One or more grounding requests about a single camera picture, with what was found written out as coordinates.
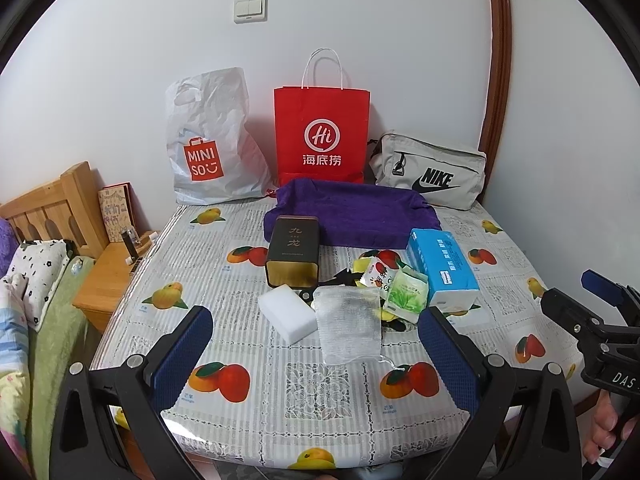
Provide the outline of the person's right hand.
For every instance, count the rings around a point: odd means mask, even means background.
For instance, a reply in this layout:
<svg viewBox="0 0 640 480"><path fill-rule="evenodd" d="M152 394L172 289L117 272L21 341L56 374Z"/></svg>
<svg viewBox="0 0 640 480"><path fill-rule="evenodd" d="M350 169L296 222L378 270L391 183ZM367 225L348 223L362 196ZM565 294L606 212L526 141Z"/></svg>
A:
<svg viewBox="0 0 640 480"><path fill-rule="evenodd" d="M626 441L634 430L639 420L636 415L626 422L622 430L616 430L618 413L612 404L611 395L606 390L601 390L599 399L592 414L588 437L582 447L582 455L590 464L594 464L602 450L612 448L617 438Z"/></svg>

